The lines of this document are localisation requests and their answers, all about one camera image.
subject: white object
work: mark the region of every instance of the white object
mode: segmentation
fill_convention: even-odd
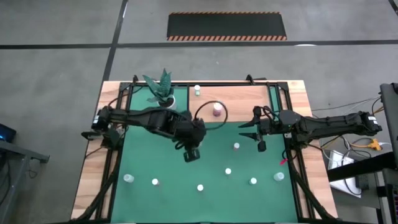
[[[154,186],[158,186],[159,185],[159,181],[155,178],[155,179],[152,180],[152,184]]]
[[[339,166],[342,165],[347,165],[350,163],[353,163],[354,160],[352,158],[349,157],[344,157],[343,159],[343,155],[337,151],[331,151],[330,152],[330,160],[329,160],[329,166],[328,169],[333,169],[333,168],[337,168]],[[333,181],[330,182],[330,186],[333,187],[334,189],[338,189],[342,192],[345,192],[347,194],[350,194],[352,196],[361,198],[361,192],[362,190],[356,187],[355,184],[355,177],[352,178],[347,178],[346,179],[347,185],[349,187],[349,189],[354,192],[355,194],[359,194],[359,195],[354,195],[352,194],[348,189],[346,184],[344,183],[344,180],[337,180],[337,181]]]
[[[195,85],[193,88],[195,89],[195,96],[199,96],[200,95],[200,85]]]
[[[203,185],[202,185],[202,184],[199,184],[198,187],[197,187],[197,189],[198,189],[199,192],[203,191]]]
[[[241,145],[240,145],[239,143],[236,142],[236,143],[234,144],[234,150],[238,150],[239,147],[241,147]]]
[[[250,185],[254,185],[254,184],[256,184],[257,183],[257,179],[256,178],[251,178],[250,180],[249,180],[249,184]]]
[[[170,106],[168,106],[168,107],[166,107],[167,109],[170,109],[170,110],[176,110],[177,109],[177,103],[175,102],[175,97],[174,97],[174,95],[173,95],[173,104],[172,105],[170,105]]]
[[[226,174],[226,175],[230,175],[230,174],[231,174],[231,172],[232,172],[232,171],[231,171],[231,169],[230,169],[230,168],[227,168],[227,169],[225,169],[225,174]]]
[[[134,181],[134,177],[130,174],[125,174],[123,176],[123,180],[126,181],[127,183],[132,183]]]
[[[281,181],[285,178],[285,174],[282,172],[278,172],[274,175],[274,180]]]
[[[222,110],[223,110],[223,105],[221,105],[221,103],[214,103],[214,105],[213,105],[213,115],[214,116],[220,116]]]

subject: black floor mat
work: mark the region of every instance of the black floor mat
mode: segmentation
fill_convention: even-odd
[[[173,12],[169,41],[286,40],[279,12]]]

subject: wooden table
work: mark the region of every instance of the wooden table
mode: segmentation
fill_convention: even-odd
[[[206,82],[226,82],[226,81],[206,81]],[[256,83],[264,83],[264,82],[277,82],[277,81],[257,81]],[[304,81],[302,80],[289,80],[289,81],[280,81],[287,82],[289,85],[290,99],[292,102],[292,106],[295,112],[301,114],[302,116],[311,116],[311,108],[310,103],[308,101],[307,92],[305,90]],[[111,100],[115,99],[118,95],[120,82],[104,82],[101,90],[101,94],[99,96],[99,101],[97,105],[97,109],[100,109],[106,106]],[[228,87],[223,91],[220,91],[220,88],[213,87],[202,87],[201,89],[201,98],[200,100],[195,100],[192,98],[190,101],[190,111],[196,111],[196,109],[208,100],[221,100],[228,108],[229,118],[228,121],[249,121],[252,118],[252,109],[253,106],[257,105],[268,105],[268,96],[264,93],[267,93],[265,86],[234,86],[233,88]],[[217,99],[213,97],[213,92],[217,92]],[[194,94],[193,88],[190,89],[190,95]],[[283,101],[282,106],[285,109],[286,102]],[[203,108],[200,111],[199,117],[202,117],[206,122],[220,122],[219,119],[214,116],[206,116],[206,110],[210,110]],[[90,141],[87,149],[87,154],[99,148],[101,144],[101,140]],[[318,145],[318,141],[312,142],[314,145]],[[101,179],[103,176],[104,163],[106,158],[107,149],[101,149],[98,152],[90,155],[87,159],[85,159],[81,177],[79,181],[78,190],[76,193],[75,203],[72,210],[71,218],[79,217],[87,208],[87,206],[92,202],[101,186]],[[331,194],[331,189],[329,186],[328,177],[326,174],[325,165],[323,163],[322,152],[318,149],[314,149],[312,147],[308,147],[302,150],[305,170],[307,173],[308,184],[311,191],[314,193],[319,202],[326,208],[328,213],[337,217],[336,207],[333,200],[333,196]],[[300,201],[303,209],[303,216],[308,217],[307,203],[304,196],[304,193],[299,188]],[[109,205],[109,195],[110,190],[107,192],[105,200],[104,200],[104,209],[103,209],[103,217],[106,217],[106,213],[108,211]]]

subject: artificial plant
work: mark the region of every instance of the artificial plant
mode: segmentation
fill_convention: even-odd
[[[164,68],[159,84],[153,81],[153,79],[149,78],[148,76],[143,75],[145,82],[148,84],[150,92],[152,92],[152,94],[154,95],[154,97],[149,98],[148,101],[167,103],[170,99],[173,98],[171,74],[171,72],[167,73],[166,69]]]

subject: white pot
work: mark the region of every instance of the white pot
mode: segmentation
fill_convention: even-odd
[[[167,107],[167,109],[170,109],[170,110],[176,110],[176,109],[177,109],[177,104],[176,104],[176,102],[175,102],[175,97],[174,97],[174,95],[173,95],[173,104],[170,105],[169,107]]]

